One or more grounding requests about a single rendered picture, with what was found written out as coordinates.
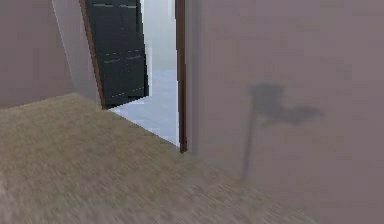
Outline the black cupboard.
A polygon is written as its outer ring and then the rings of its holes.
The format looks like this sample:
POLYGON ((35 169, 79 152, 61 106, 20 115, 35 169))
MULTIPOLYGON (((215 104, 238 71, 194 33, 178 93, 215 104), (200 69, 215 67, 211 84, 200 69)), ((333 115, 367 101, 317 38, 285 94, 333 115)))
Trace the black cupboard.
POLYGON ((140 0, 86 0, 107 109, 147 97, 140 0))

